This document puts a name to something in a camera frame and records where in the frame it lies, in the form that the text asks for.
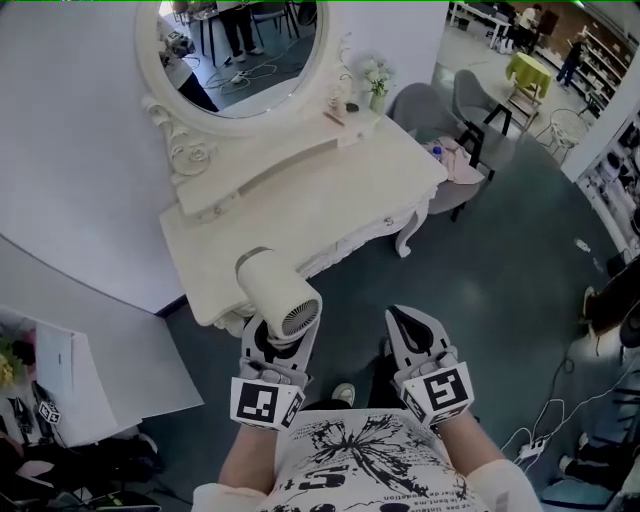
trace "white flowers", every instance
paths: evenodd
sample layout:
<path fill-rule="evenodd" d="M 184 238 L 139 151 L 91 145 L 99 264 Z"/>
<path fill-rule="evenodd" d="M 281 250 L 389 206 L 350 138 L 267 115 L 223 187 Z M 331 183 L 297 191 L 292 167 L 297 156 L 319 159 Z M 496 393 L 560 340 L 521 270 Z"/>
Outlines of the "white flowers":
<path fill-rule="evenodd" d="M 393 69 L 381 57 L 369 57 L 362 65 L 364 79 L 369 89 L 377 96 L 384 96 L 389 92 L 387 82 L 393 77 Z"/>

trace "power strip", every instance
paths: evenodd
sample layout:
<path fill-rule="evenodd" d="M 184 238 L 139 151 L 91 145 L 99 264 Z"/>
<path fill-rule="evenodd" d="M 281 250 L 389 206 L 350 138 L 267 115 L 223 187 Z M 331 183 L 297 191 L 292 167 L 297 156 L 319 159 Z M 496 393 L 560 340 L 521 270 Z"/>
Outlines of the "power strip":
<path fill-rule="evenodd" d="M 529 443 L 523 444 L 520 447 L 519 458 L 521 460 L 526 460 L 526 459 L 529 459 L 531 457 L 539 456 L 540 454 L 542 454 L 544 449 L 547 447 L 547 442 L 548 441 L 549 441 L 549 437 L 542 437 L 542 438 L 538 439 L 537 441 L 534 441 L 531 444 L 529 444 Z"/>

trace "sneaker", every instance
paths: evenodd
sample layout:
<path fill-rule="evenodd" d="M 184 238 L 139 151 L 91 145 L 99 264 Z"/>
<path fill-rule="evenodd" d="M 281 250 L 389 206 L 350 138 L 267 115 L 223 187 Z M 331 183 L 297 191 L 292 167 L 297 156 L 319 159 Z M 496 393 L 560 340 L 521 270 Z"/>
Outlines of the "sneaker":
<path fill-rule="evenodd" d="M 593 289 L 593 286 L 589 286 L 584 291 L 584 299 L 582 300 L 582 318 L 587 317 L 587 299 L 589 297 L 593 297 L 596 294 L 596 291 Z"/>
<path fill-rule="evenodd" d="M 347 402 L 350 407 L 353 407 L 353 402 L 356 399 L 356 388 L 353 384 L 340 384 L 333 390 L 333 393 L 331 393 L 331 398 L 333 400 L 342 400 L 343 402 Z"/>
<path fill-rule="evenodd" d="M 564 473 L 567 470 L 567 466 L 572 462 L 573 462 L 573 459 L 571 457 L 569 457 L 568 455 L 563 455 L 560 458 L 560 462 L 558 463 L 558 467 L 560 468 L 560 471 Z"/>
<path fill-rule="evenodd" d="M 580 437 L 578 438 L 578 452 L 580 452 L 580 450 L 582 450 L 588 444 L 589 444 L 589 436 L 587 435 L 586 432 L 583 432 L 582 434 L 580 434 Z"/>

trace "small object on table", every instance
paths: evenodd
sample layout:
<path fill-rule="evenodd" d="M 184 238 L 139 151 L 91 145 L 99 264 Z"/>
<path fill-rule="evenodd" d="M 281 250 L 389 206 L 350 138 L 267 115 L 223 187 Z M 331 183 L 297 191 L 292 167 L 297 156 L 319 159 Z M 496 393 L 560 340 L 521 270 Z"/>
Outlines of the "small object on table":
<path fill-rule="evenodd" d="M 342 121 L 340 121 L 340 119 L 338 119 L 333 114 L 331 114 L 329 112 L 323 112 L 323 114 L 325 115 L 325 117 L 328 117 L 329 119 L 331 119 L 334 123 L 339 124 L 340 126 L 344 126 L 345 125 Z"/>

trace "cable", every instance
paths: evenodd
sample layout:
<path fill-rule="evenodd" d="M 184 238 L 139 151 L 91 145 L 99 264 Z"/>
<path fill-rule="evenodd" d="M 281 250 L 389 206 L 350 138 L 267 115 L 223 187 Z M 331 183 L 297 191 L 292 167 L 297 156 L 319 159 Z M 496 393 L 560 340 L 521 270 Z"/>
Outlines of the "cable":
<path fill-rule="evenodd" d="M 205 82 L 204 84 L 204 89 L 220 89 L 220 94 L 221 95 L 227 95 L 227 94 L 233 94 L 236 93 L 238 91 L 241 91 L 243 89 L 246 89 L 247 87 L 249 87 L 251 85 L 251 82 L 253 80 L 258 80 L 260 78 L 266 78 L 269 76 L 273 76 L 276 73 L 278 73 L 278 66 L 276 66 L 275 64 L 271 64 L 271 62 L 274 62 L 278 59 L 280 59 L 282 56 L 284 56 L 295 44 L 297 44 L 298 42 L 300 42 L 302 39 L 305 39 L 307 37 L 310 37 L 312 34 L 306 35 L 301 37 L 300 39 L 295 39 L 291 44 L 289 44 L 289 46 L 287 46 L 282 52 L 280 52 L 280 54 L 278 54 L 276 57 L 272 57 L 271 59 L 267 59 L 264 62 L 258 64 L 257 66 L 254 66 L 251 69 L 248 69 L 246 71 L 240 71 L 240 73 L 242 73 L 242 78 L 241 80 L 237 83 L 234 84 L 235 87 L 233 87 L 232 90 L 230 91 L 226 91 L 225 87 L 227 85 L 229 85 L 231 83 L 231 80 L 238 74 L 238 72 L 234 73 L 232 77 L 230 78 L 217 78 L 215 80 L 212 81 L 212 79 L 218 74 L 218 71 L 216 70 L 216 72 L 211 75 L 209 77 L 209 79 Z M 254 73 L 255 71 L 257 71 L 260 68 L 263 67 L 268 67 L 271 69 L 270 72 L 264 73 L 262 75 L 258 75 L 258 76 L 252 76 L 252 73 Z M 302 64 L 297 64 L 295 66 L 295 69 L 291 69 L 289 71 L 280 71 L 280 73 L 283 74 L 287 74 L 287 73 L 296 73 L 301 71 L 302 69 L 304 69 L 304 65 Z"/>
<path fill-rule="evenodd" d="M 604 393 L 602 393 L 601 395 L 596 395 L 596 396 L 592 396 L 591 398 L 584 400 L 583 402 L 580 402 L 578 405 L 576 405 L 576 407 L 573 409 L 573 411 L 571 411 L 571 414 L 569 414 L 569 416 L 567 417 L 566 420 L 564 420 L 562 423 L 560 423 L 560 425 L 558 425 L 558 427 L 550 434 L 549 437 L 553 436 L 554 434 L 556 434 L 561 428 L 562 426 L 567 423 L 572 417 L 573 415 L 576 413 L 576 411 L 578 409 L 580 409 L 580 407 L 582 407 L 585 404 L 588 404 L 589 402 L 591 402 L 592 400 L 597 400 L 598 398 L 602 398 L 603 396 L 608 395 L 609 393 L 611 393 L 617 386 L 618 384 L 620 384 L 622 382 L 622 379 L 624 379 L 628 373 L 631 371 L 631 367 L 633 366 L 634 361 L 636 360 L 636 358 L 638 357 L 638 353 L 636 352 L 633 356 L 633 358 L 631 359 L 631 361 L 629 362 L 629 366 L 627 367 L 627 369 L 625 370 L 625 372 L 622 374 L 622 376 L 616 381 L 616 383 L 611 386 L 611 388 L 609 388 L 607 391 L 605 391 Z"/>
<path fill-rule="evenodd" d="M 200 57 L 189 57 L 188 55 L 186 57 L 182 57 L 182 60 L 195 60 L 196 61 L 196 65 L 192 66 L 191 64 L 189 64 L 187 62 L 187 64 L 189 64 L 189 67 L 191 68 L 191 71 L 195 71 L 196 69 L 198 69 L 200 67 Z"/>
<path fill-rule="evenodd" d="M 527 474 L 527 471 L 529 471 L 529 469 L 531 469 L 531 466 L 533 466 L 536 462 L 538 462 L 538 459 L 540 458 L 540 455 L 542 455 L 541 453 L 538 454 L 538 456 L 533 460 L 533 462 L 531 464 L 529 464 L 526 469 L 524 470 L 524 474 Z"/>
<path fill-rule="evenodd" d="M 513 439 L 523 430 L 526 430 L 529 433 L 529 444 L 533 443 L 533 434 L 531 433 L 531 431 L 527 427 L 521 427 L 513 433 L 513 435 L 506 443 L 504 443 L 504 446 L 500 448 L 500 451 L 503 451 L 511 443 L 511 441 L 513 441 Z"/>
<path fill-rule="evenodd" d="M 564 421 L 564 400 L 562 398 L 552 398 L 552 399 L 548 400 L 547 403 L 544 404 L 544 408 L 542 409 L 542 412 L 540 413 L 540 416 L 538 416 L 538 419 L 536 420 L 535 424 L 533 425 L 533 430 L 531 431 L 531 437 L 532 438 L 535 439 L 536 429 L 538 428 L 538 424 L 540 423 L 540 420 L 544 416 L 544 413 L 549 408 L 549 405 L 552 404 L 553 402 L 560 402 L 562 404 L 562 419 L 560 421 Z"/>
<path fill-rule="evenodd" d="M 593 400 L 597 400 L 598 398 L 602 398 L 606 395 L 608 395 L 609 393 L 611 393 L 617 386 L 618 384 L 620 384 L 620 382 L 622 382 L 622 380 L 629 374 L 629 372 L 631 371 L 631 368 L 633 367 L 633 363 L 636 360 L 636 357 L 638 356 L 638 353 L 634 354 L 633 358 L 631 359 L 631 361 L 629 362 L 629 365 L 627 366 L 627 369 L 624 371 L 624 373 L 620 376 L 620 378 L 615 382 L 615 384 L 613 384 L 613 386 L 611 386 L 611 388 L 609 388 L 607 391 L 605 391 L 604 393 L 601 393 L 599 395 L 595 395 L 592 396 L 590 398 L 588 398 L 587 400 L 584 400 L 582 402 L 580 402 L 578 405 L 576 405 L 574 407 L 574 409 L 571 411 L 571 414 L 569 414 L 568 417 L 565 418 L 565 402 L 562 398 L 553 398 L 553 393 L 555 391 L 555 386 L 556 386 L 556 381 L 558 378 L 558 375 L 560 374 L 560 371 L 564 370 L 564 372 L 567 375 L 572 374 L 575 371 L 575 361 L 573 361 L 573 359 L 571 359 L 568 354 L 569 354 L 569 350 L 571 349 L 571 346 L 573 345 L 574 342 L 571 342 L 568 346 L 567 349 L 565 350 L 564 356 L 562 358 L 562 361 L 560 362 L 560 364 L 558 365 L 558 368 L 556 369 L 554 375 L 553 375 L 553 379 L 551 380 L 551 389 L 549 390 L 549 399 L 545 402 L 544 406 L 542 407 L 542 411 L 540 412 L 540 414 L 538 415 L 538 418 L 535 421 L 535 424 L 533 426 L 533 429 L 531 431 L 529 431 L 528 428 L 526 427 L 521 427 L 518 430 L 516 430 L 513 435 L 509 438 L 509 440 L 504 444 L 504 446 L 501 448 L 501 451 L 504 450 L 512 441 L 513 439 L 516 437 L 517 434 L 519 434 L 522 431 L 526 431 L 529 433 L 529 444 L 533 445 L 534 443 L 537 443 L 539 441 L 549 441 L 551 440 L 551 438 L 557 434 L 560 429 L 567 423 L 569 422 L 569 420 L 571 420 L 571 418 L 573 417 L 573 415 L 577 412 L 577 410 L 582 407 L 583 405 L 588 404 L 589 402 L 593 401 Z M 550 433 L 550 434 L 544 434 L 538 437 L 535 437 L 535 433 L 536 430 L 538 428 L 538 425 L 540 424 L 540 421 L 542 420 L 543 416 L 545 415 L 545 413 L 547 412 L 549 405 L 551 405 L 553 402 L 559 402 L 562 404 L 562 419 L 560 420 L 560 423 L 558 424 L 558 426 Z M 526 473 L 529 468 L 531 468 L 531 466 L 533 466 L 538 459 L 540 458 L 541 453 L 539 453 L 536 458 L 533 460 L 533 462 L 531 462 L 527 468 L 524 470 L 524 472 Z M 514 461 L 514 464 L 520 464 L 522 462 L 522 459 L 520 456 L 518 456 Z"/>

